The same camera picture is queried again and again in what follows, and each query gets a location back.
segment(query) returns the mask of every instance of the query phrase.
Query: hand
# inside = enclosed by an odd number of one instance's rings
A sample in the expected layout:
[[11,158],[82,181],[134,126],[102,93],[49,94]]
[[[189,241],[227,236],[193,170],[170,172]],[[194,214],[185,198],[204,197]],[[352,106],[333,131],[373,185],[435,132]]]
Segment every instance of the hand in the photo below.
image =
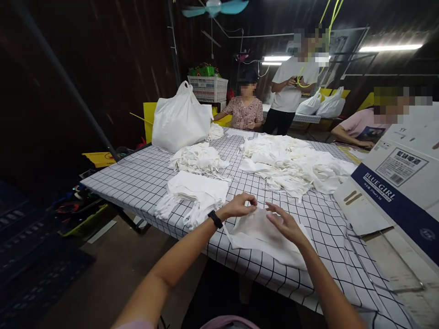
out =
[[[246,207],[246,201],[250,202],[250,206]],[[241,217],[248,215],[249,213],[256,210],[257,201],[253,195],[247,193],[238,194],[233,198],[232,201],[225,204],[220,210],[216,212],[216,215],[225,221],[230,217]]]
[[363,141],[359,141],[357,143],[358,146],[364,147],[365,149],[373,149],[373,147],[375,146],[374,142],[363,142]]
[[297,225],[296,220],[293,216],[291,216],[289,213],[287,213],[281,207],[276,206],[275,204],[267,202],[267,206],[268,208],[266,208],[266,210],[276,212],[280,215],[278,216],[275,214],[269,214],[267,215],[267,218],[284,237],[286,237],[297,246],[309,242],[306,236],[303,234],[302,230]]
[[287,85],[289,86],[295,85],[296,82],[297,82],[297,77],[291,77],[286,81]]
[[254,129],[255,128],[255,123],[253,121],[249,121],[247,124],[247,129]]

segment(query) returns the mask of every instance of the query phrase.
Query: white t-shirt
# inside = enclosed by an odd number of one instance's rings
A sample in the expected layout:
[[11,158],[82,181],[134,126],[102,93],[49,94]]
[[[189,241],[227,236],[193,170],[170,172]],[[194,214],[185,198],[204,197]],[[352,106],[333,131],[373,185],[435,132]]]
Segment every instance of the white t-shirt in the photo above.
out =
[[[282,63],[274,75],[273,82],[281,83],[292,76],[303,76],[306,85],[317,82],[319,77],[319,66],[316,62],[298,62],[297,58],[292,56],[289,60]],[[299,105],[300,95],[302,92],[293,87],[286,86],[280,92],[274,94],[274,100],[271,108],[282,112],[296,112]]]

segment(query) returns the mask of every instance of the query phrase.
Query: ceiling fan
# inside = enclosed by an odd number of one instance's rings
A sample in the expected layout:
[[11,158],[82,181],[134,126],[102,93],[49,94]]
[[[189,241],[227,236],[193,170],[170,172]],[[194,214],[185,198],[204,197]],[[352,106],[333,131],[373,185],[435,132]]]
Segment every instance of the ceiling fan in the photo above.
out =
[[222,3],[221,0],[208,0],[205,7],[191,6],[185,10],[182,10],[182,12],[185,17],[199,16],[203,15],[206,12],[209,13],[209,17],[215,17],[219,13],[234,15],[239,14],[241,11],[243,11],[248,5],[248,1],[249,0],[231,0]]

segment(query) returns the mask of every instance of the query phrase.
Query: forearm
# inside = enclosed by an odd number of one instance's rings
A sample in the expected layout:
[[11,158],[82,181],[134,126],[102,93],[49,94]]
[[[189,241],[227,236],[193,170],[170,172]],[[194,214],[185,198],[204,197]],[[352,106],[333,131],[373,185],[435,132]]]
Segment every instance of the forearm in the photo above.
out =
[[169,249],[137,287],[112,328],[133,320],[149,321],[155,328],[173,287],[200,255],[216,229],[214,222],[208,219]]
[[338,288],[319,255],[307,240],[298,245],[306,263],[306,268],[319,294],[319,302],[329,328],[366,328],[346,296]]
[[347,142],[349,144],[358,145],[359,140],[349,136],[346,131],[344,131],[340,126],[335,127],[332,129],[331,134],[335,136],[337,140],[340,142]]
[[296,88],[299,89],[302,93],[307,94],[312,91],[314,88],[314,85],[310,85],[308,87],[300,87],[299,85],[296,85]]
[[288,80],[281,82],[281,83],[275,83],[273,82],[272,86],[271,86],[271,92],[277,93],[282,91],[283,88],[286,87],[286,85],[288,84]]
[[218,121],[218,120],[221,120],[222,118],[224,118],[225,116],[227,115],[227,113],[226,112],[220,112],[220,113],[218,113],[216,116],[214,116],[214,121]]

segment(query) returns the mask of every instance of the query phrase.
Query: fan blade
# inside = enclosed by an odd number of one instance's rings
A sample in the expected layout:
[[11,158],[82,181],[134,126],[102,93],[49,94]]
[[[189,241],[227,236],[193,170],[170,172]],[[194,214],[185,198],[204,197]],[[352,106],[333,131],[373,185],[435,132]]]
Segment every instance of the fan blade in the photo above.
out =
[[232,0],[221,4],[221,13],[227,15],[239,14],[248,5],[247,1]]
[[206,8],[204,7],[188,7],[187,9],[182,10],[183,16],[185,17],[200,16],[205,12],[206,12]]

